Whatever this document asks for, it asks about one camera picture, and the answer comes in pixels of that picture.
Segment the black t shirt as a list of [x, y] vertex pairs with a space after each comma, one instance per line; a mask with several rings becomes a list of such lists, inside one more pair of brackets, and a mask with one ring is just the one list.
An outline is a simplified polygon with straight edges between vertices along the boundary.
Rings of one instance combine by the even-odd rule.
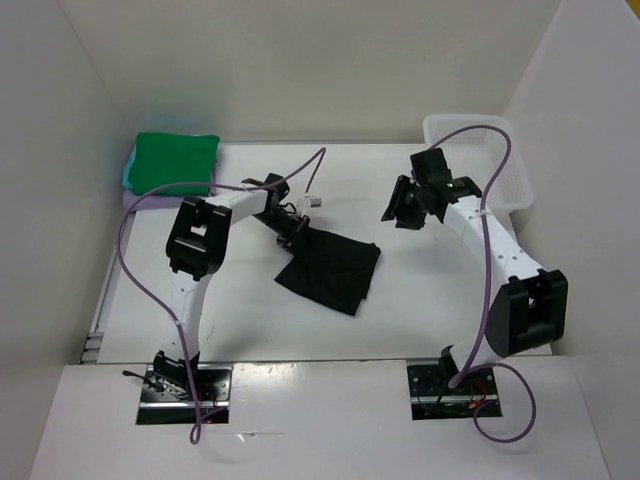
[[337, 312], [355, 316], [367, 298], [381, 249], [332, 232], [307, 228], [289, 247], [275, 282]]

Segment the purple t shirt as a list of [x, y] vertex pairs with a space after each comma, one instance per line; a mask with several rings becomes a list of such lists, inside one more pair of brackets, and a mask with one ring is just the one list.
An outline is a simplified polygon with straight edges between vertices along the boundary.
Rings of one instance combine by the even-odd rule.
[[123, 206], [126, 209], [132, 207], [134, 211], [178, 208], [187, 194], [206, 197], [214, 192], [215, 188], [206, 186], [183, 186], [167, 188], [166, 190], [156, 192], [147, 197], [142, 197], [142, 194], [166, 184], [181, 182], [213, 183], [214, 179], [213, 170], [205, 171], [204, 173], [155, 173], [151, 174], [148, 178], [140, 177], [138, 179], [135, 179], [133, 174], [129, 172], [123, 176], [122, 181], [122, 185], [125, 188], [122, 195]]

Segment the green t shirt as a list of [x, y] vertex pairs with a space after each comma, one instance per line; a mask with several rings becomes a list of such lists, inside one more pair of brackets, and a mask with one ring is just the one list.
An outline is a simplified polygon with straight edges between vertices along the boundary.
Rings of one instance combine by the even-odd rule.
[[127, 174], [129, 189], [138, 196], [167, 184], [158, 195], [204, 195], [209, 191], [220, 138], [217, 135], [179, 135], [140, 132]]

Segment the cyan t shirt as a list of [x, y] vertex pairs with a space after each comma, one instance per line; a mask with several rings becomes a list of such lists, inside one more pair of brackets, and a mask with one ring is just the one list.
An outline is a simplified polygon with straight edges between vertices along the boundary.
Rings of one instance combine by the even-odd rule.
[[134, 162], [135, 162], [135, 158], [136, 158], [136, 148], [133, 148], [129, 158], [127, 160], [127, 163], [124, 167], [123, 173], [122, 173], [122, 182], [121, 185], [125, 190], [130, 190], [131, 189], [131, 182], [129, 180], [129, 173], [131, 170], [131, 167], [133, 166]]

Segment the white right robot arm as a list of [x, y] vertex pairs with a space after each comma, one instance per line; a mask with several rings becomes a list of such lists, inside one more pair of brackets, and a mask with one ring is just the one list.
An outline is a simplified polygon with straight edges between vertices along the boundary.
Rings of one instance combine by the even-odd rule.
[[568, 280], [521, 248], [489, 208], [489, 191], [469, 177], [454, 177], [442, 149], [421, 151], [410, 161], [411, 173], [398, 177], [383, 220], [419, 230], [435, 217], [484, 268], [478, 333], [441, 353], [440, 385], [459, 393], [473, 381], [473, 370], [563, 337]]

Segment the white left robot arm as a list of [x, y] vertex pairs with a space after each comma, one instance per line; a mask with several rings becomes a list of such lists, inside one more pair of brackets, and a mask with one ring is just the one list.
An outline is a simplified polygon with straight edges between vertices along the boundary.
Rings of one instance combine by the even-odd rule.
[[167, 240], [165, 253], [173, 278], [170, 308], [181, 331], [159, 348], [153, 373], [176, 399], [192, 397], [199, 387], [199, 325], [209, 282], [226, 256], [231, 227], [253, 217], [275, 232], [281, 248], [288, 249], [309, 224], [306, 216], [281, 204], [289, 193], [282, 176], [271, 173], [263, 182], [247, 183], [247, 189], [218, 196], [186, 197]]

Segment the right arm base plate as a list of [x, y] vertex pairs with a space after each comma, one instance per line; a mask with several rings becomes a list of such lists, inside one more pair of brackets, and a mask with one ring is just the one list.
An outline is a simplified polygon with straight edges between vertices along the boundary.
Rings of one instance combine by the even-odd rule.
[[450, 389], [435, 359], [406, 364], [414, 421], [496, 418], [502, 416], [498, 388], [491, 368], [469, 374]]

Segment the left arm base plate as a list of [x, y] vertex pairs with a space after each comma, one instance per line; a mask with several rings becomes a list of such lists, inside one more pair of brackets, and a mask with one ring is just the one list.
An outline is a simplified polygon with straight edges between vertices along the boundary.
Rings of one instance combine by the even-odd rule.
[[[190, 394], [172, 389], [146, 366], [136, 424], [141, 426], [189, 425], [195, 422]], [[200, 365], [196, 374], [197, 395], [205, 424], [227, 424], [231, 393], [230, 365]]]

